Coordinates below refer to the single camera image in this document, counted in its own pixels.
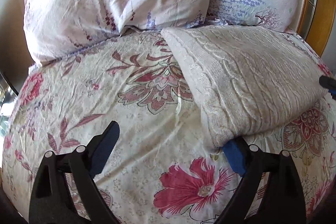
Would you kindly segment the beige cable-knit sweater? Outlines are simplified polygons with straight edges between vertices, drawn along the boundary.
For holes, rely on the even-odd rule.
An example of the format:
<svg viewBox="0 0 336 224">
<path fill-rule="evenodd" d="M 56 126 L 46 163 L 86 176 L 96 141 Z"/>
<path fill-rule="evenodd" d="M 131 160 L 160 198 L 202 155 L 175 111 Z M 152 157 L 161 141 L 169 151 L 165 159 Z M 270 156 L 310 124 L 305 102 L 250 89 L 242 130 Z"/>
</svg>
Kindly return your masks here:
<svg viewBox="0 0 336 224">
<path fill-rule="evenodd" d="M 327 92 L 318 65 L 282 33 L 205 26 L 165 28 L 161 35 L 201 111 L 211 152 L 291 122 Z"/>
</svg>

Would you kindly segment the floral bed sheet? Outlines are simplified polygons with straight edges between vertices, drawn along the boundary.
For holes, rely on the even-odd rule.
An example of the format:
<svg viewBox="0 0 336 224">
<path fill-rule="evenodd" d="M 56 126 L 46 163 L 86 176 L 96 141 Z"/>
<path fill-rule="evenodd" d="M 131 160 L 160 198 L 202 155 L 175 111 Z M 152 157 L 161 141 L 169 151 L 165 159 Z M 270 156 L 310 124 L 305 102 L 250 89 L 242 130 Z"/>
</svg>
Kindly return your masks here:
<svg viewBox="0 0 336 224">
<path fill-rule="evenodd" d="M 282 34 L 329 74 L 298 34 Z M 130 32 L 30 73 L 2 161 L 1 188 L 23 218 L 44 154 L 70 153 L 111 121 L 120 137 L 95 183 L 120 222 L 216 221 L 240 177 L 220 148 L 205 148 L 201 111 L 161 32 Z M 244 139 L 290 153 L 312 215 L 335 181 L 335 100 L 326 92 L 291 122 Z"/>
</svg>

